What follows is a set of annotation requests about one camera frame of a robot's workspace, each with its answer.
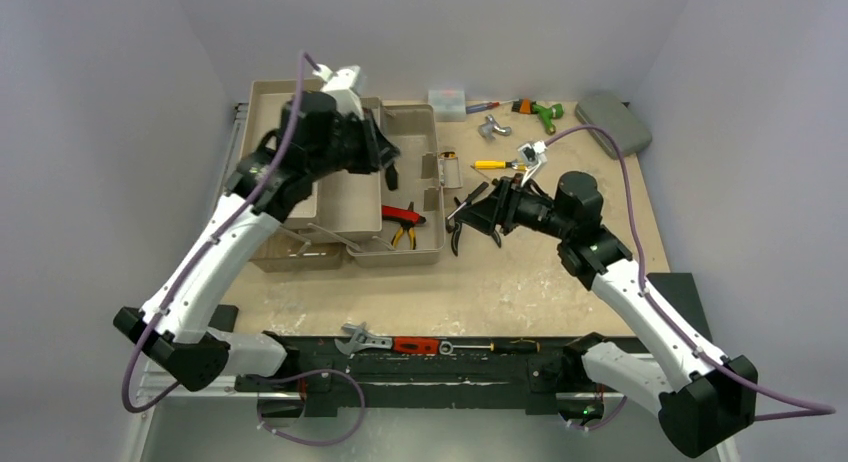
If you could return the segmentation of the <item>red black folding tool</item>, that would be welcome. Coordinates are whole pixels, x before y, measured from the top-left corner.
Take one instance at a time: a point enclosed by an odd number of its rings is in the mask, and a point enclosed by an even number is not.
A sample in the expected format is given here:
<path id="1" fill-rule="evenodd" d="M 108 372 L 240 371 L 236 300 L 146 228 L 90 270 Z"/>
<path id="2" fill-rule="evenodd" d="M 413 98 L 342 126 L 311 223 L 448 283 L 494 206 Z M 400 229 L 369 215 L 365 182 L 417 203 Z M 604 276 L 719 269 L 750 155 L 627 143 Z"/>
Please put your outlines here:
<path id="1" fill-rule="evenodd" d="M 381 218 L 383 220 L 398 223 L 404 227 L 419 226 L 427 222 L 425 216 L 417 213 L 413 209 L 404 209 L 389 205 L 381 206 Z"/>

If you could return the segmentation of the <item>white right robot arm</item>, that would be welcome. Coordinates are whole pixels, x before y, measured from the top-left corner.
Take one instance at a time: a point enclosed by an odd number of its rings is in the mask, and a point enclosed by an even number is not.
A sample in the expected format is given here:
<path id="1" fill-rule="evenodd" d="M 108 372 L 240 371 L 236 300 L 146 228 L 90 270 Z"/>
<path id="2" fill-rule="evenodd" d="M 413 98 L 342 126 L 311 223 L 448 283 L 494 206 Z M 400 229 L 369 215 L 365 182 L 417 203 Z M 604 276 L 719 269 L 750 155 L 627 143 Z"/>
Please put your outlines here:
<path id="1" fill-rule="evenodd" d="M 652 355 L 647 363 L 612 342 L 583 338 L 561 374 L 576 389 L 614 388 L 654 415 L 671 444 L 696 458 L 751 426 L 758 372 L 700 334 L 645 278 L 639 262 L 602 223 L 603 196 L 591 175 L 563 174 L 553 195 L 503 177 L 491 193 L 452 217 L 490 235 L 517 227 L 551 236 L 565 270 L 611 307 Z"/>

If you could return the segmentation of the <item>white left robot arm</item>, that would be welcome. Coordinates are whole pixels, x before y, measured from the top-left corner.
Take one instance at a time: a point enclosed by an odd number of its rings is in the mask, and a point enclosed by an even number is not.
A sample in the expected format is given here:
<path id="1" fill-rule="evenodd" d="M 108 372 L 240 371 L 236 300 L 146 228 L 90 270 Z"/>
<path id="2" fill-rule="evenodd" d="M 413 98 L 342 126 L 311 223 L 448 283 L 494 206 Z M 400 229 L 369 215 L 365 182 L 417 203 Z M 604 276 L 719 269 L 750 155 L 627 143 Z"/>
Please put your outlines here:
<path id="1" fill-rule="evenodd" d="M 400 150 L 381 132 L 377 103 L 345 112 L 333 96 L 304 91 L 282 106 L 279 122 L 238 163 L 207 227 L 163 287 L 113 319 L 138 351 L 192 392 L 221 375 L 257 375 L 275 391 L 295 384 L 298 364 L 280 337 L 211 327 L 223 295 L 322 178 L 384 173 L 397 186 Z"/>

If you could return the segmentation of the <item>beige plastic tool box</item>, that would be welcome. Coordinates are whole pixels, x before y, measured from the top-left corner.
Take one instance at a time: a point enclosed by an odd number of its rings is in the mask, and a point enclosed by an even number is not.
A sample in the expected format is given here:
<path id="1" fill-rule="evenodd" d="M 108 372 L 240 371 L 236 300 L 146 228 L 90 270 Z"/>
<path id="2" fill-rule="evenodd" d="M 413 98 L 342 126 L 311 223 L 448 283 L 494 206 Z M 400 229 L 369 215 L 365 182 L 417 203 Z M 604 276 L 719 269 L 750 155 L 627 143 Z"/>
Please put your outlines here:
<path id="1" fill-rule="evenodd" d="M 364 107 L 383 107 L 385 133 L 401 151 L 395 166 L 399 188 L 389 191 L 383 174 L 342 171 L 317 182 L 275 235 L 250 261 L 266 273 L 338 269 L 347 258 L 362 267 L 427 265 L 446 242 L 444 175 L 433 109 L 426 103 L 384 103 L 365 97 Z M 413 208 L 427 222 L 415 228 L 417 249 L 391 240 L 398 224 L 381 218 L 381 206 Z"/>

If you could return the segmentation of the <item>yellow black pliers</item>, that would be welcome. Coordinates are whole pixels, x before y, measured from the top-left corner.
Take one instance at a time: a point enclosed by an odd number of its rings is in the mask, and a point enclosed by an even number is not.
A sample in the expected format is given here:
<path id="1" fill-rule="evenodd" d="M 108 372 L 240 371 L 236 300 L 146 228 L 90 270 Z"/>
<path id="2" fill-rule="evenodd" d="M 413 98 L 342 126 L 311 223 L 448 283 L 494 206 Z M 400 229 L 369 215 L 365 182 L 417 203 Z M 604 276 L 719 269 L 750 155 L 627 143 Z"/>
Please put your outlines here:
<path id="1" fill-rule="evenodd" d="M 416 238 L 416 232 L 415 232 L 416 226 L 414 226 L 414 227 L 404 227 L 404 226 L 401 226 L 400 224 L 398 224 L 398 225 L 399 225 L 399 228 L 398 228 L 398 230 L 396 231 L 395 235 L 393 236 L 393 238 L 391 240 L 391 246 L 394 249 L 396 249 L 398 247 L 402 237 L 406 236 L 409 240 L 410 249 L 416 250 L 417 249 L 417 238 Z"/>

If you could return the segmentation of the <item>black grey pruning shears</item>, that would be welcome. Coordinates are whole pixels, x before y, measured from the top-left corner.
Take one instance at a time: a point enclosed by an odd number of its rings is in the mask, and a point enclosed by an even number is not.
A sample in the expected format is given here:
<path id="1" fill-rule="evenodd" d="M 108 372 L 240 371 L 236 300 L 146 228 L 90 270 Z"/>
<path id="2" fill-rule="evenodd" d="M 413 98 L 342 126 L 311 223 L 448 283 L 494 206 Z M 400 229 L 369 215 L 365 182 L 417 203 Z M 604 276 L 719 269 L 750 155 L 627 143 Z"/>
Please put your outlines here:
<path id="1" fill-rule="evenodd" d="M 445 229 L 446 232 L 450 235 L 450 248 L 451 252 L 455 257 L 459 256 L 459 245 L 462 235 L 464 224 L 456 220 L 456 218 L 450 218 L 445 220 Z M 490 238 L 495 242 L 498 248 L 502 247 L 502 239 L 499 233 L 494 232 L 490 235 Z"/>

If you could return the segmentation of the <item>yellow black screwdriver large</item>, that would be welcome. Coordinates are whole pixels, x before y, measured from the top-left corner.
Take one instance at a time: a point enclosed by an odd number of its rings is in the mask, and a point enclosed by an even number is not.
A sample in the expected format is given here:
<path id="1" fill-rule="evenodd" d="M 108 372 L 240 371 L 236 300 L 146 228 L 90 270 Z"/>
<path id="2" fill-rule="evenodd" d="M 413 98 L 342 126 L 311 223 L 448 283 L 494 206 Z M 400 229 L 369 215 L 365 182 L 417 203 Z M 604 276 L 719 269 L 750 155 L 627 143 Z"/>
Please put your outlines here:
<path id="1" fill-rule="evenodd" d="M 385 168 L 384 178 L 389 191 L 396 191 L 399 188 L 399 174 L 394 164 Z"/>

